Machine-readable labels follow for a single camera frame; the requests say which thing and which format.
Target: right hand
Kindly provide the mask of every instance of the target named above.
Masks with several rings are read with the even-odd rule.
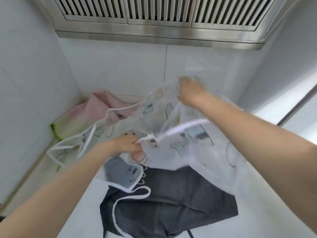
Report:
[[[195,107],[202,100],[202,96],[208,93],[204,84],[193,81],[189,77],[179,78],[178,99],[186,106]]]

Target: gray fabric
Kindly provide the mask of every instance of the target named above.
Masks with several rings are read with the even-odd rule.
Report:
[[[190,167],[176,171],[148,168],[144,173],[143,185],[151,189],[150,196],[121,200],[115,209],[118,226],[134,238],[172,238],[185,230],[238,215],[235,197],[210,184]],[[146,192],[140,189],[133,195]],[[100,205],[104,236],[107,230],[120,235],[113,225],[112,207],[116,200],[129,195],[109,188]]]

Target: range hood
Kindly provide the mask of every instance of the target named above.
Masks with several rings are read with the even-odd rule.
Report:
[[[35,0],[64,38],[261,49],[299,0]]]

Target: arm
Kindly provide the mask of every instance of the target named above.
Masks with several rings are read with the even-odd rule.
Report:
[[[317,146],[180,80],[180,101],[203,112],[286,205],[317,233]]]
[[[97,145],[4,219],[0,237],[57,237],[101,165],[112,154],[140,151],[137,140],[124,136]]]

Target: vent slot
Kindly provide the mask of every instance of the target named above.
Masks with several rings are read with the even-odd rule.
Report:
[[[122,0],[55,0],[65,16],[125,18]]]
[[[196,0],[125,0],[127,16],[136,20],[190,23]]]
[[[197,0],[194,23],[257,26],[275,0]]]

